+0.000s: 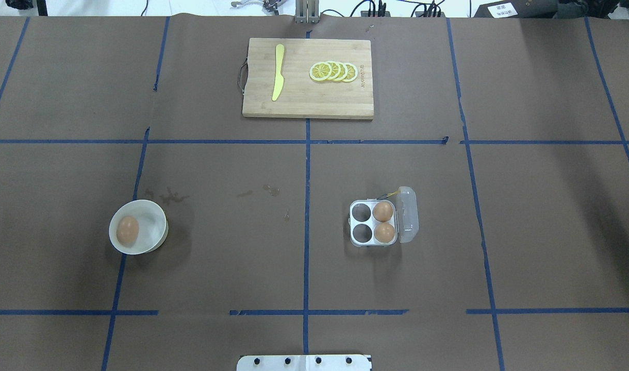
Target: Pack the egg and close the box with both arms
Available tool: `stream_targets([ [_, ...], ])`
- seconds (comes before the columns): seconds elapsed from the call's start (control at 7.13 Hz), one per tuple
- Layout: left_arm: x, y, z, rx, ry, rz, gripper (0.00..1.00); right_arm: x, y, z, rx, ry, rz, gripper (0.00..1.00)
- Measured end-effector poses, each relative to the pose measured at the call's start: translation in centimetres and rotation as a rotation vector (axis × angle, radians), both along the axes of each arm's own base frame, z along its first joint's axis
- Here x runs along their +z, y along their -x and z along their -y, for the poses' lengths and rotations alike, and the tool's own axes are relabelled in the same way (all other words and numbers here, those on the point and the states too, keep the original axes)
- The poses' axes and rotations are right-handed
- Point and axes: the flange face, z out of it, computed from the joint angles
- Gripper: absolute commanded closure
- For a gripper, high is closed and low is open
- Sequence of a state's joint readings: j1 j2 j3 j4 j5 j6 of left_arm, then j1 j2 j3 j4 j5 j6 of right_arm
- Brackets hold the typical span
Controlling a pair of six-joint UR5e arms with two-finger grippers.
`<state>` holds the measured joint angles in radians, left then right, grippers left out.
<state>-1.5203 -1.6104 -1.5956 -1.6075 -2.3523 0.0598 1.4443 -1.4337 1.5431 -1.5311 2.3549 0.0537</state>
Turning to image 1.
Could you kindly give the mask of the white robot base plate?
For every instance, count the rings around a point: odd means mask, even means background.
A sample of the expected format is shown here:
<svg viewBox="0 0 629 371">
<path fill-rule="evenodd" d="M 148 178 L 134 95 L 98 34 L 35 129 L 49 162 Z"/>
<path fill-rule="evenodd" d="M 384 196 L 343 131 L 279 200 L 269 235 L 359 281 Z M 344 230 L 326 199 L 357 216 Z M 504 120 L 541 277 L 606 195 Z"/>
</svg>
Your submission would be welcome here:
<svg viewBox="0 0 629 371">
<path fill-rule="evenodd" d="M 246 355 L 237 370 L 372 370 L 370 355 Z"/>
</svg>

